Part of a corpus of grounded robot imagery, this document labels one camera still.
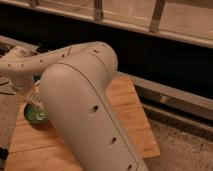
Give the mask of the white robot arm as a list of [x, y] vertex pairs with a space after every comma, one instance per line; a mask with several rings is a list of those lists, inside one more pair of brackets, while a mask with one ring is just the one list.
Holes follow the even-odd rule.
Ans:
[[41, 77], [42, 106], [84, 171], [149, 171], [106, 96], [117, 68], [104, 42], [38, 55], [17, 46], [0, 58], [0, 74], [23, 94]]

